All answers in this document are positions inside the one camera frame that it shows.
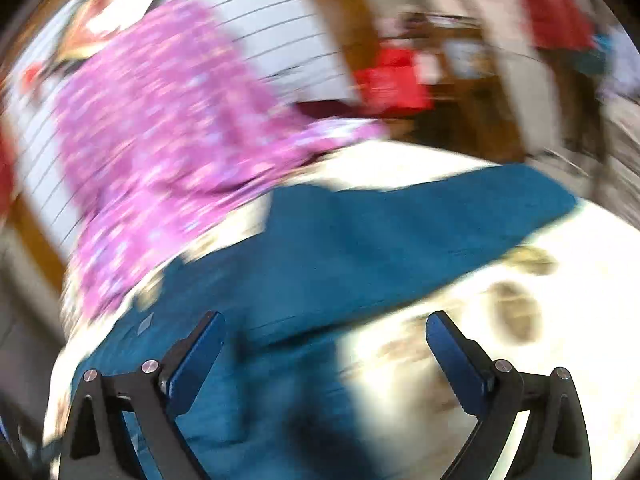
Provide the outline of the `teal down jacket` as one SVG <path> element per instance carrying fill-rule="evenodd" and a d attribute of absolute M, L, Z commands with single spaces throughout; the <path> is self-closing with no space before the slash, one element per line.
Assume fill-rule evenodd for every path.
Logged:
<path fill-rule="evenodd" d="M 126 313 L 84 367 L 130 372 L 217 311 L 224 346 L 178 420 L 206 474 L 376 479 L 337 339 L 486 266 L 575 204 L 522 165 L 390 191 L 277 188 L 262 232 L 172 262 L 150 312 Z"/>

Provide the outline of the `red hanging clothes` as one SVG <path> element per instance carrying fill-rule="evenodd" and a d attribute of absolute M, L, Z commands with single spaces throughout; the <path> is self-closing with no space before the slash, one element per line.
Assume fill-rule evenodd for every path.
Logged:
<path fill-rule="evenodd" d="M 534 46 L 544 50 L 587 51 L 593 26 L 575 0 L 524 0 Z"/>

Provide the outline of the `cream floral bed quilt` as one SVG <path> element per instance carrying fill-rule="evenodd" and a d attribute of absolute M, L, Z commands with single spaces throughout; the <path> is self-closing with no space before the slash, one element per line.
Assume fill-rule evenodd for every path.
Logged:
<path fill-rule="evenodd" d="M 370 141 L 335 152 L 294 172 L 285 185 L 403 188 L 489 166 L 473 157 L 392 141 Z M 230 212 L 179 254 L 200 263 L 209 252 L 262 230 L 270 196 Z M 364 442 L 392 479 L 436 479 L 472 429 L 454 404 L 444 376 L 426 348 L 426 315 L 445 310 L 492 358 L 548 373 L 568 367 L 578 389 L 590 441 L 593 479 L 617 479 L 639 445 L 639 231 L 589 200 L 578 200 L 564 220 L 539 231 L 503 259 L 460 278 L 408 307 L 357 327 L 340 340 L 340 363 L 354 394 Z M 151 271 L 114 313 L 79 317 L 76 275 L 68 270 L 62 317 L 70 333 L 50 381 L 43 442 L 61 437 L 70 411 L 72 377 L 116 321 L 141 300 L 142 327 L 157 326 L 145 312 L 168 285 L 164 266 Z"/>

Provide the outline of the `purple floral sheet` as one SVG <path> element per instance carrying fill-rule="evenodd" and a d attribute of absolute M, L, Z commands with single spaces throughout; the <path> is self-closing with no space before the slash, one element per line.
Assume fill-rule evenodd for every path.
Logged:
<path fill-rule="evenodd" d="M 380 138 L 372 119 L 313 120 L 279 101 L 209 8 L 172 0 L 81 67 L 55 102 L 81 230 L 70 286 L 86 318 L 290 171 Z"/>

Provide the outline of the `wooden shelf rack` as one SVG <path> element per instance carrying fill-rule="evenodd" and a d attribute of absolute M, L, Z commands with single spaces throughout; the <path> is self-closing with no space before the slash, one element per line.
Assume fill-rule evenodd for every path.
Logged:
<path fill-rule="evenodd" d="M 392 119 L 392 138 L 491 162 L 522 162 L 526 149 L 506 96 L 495 49 L 476 16 L 405 10 L 398 40 L 416 51 L 434 103 L 407 119 Z"/>

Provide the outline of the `red shopping bag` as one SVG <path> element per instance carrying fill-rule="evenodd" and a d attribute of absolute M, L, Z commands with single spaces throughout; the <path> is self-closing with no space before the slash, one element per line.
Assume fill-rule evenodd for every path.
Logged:
<path fill-rule="evenodd" d="M 427 86 L 418 78 L 413 50 L 384 47 L 374 65 L 357 70 L 354 79 L 361 110 L 369 116 L 404 118 L 434 107 Z"/>

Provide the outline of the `framed red picture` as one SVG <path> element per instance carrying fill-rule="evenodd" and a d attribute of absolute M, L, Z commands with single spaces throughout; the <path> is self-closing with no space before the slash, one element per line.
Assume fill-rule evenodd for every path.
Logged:
<path fill-rule="evenodd" d="M 53 62 L 91 58 L 120 32 L 140 21 L 154 1 L 82 0 L 62 32 Z"/>

